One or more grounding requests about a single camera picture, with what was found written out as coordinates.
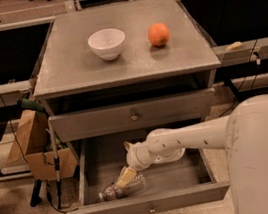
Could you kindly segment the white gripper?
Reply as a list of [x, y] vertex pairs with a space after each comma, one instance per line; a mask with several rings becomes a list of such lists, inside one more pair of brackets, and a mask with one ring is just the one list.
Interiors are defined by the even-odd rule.
[[137, 171], [148, 169], [150, 165], [161, 165], [178, 161], [185, 154], [181, 147], [169, 148], [162, 142], [140, 142], [134, 143], [125, 141], [126, 162], [129, 167], [123, 167], [120, 176], [116, 180], [116, 187], [124, 188], [137, 175]]

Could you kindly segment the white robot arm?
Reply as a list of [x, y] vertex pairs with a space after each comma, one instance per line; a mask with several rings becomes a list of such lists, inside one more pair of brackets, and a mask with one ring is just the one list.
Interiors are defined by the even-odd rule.
[[117, 185], [138, 171], [179, 160], [185, 149], [226, 150], [235, 214], [268, 214], [268, 95], [251, 97], [225, 117], [177, 129], [153, 130], [146, 140], [127, 143], [128, 165]]

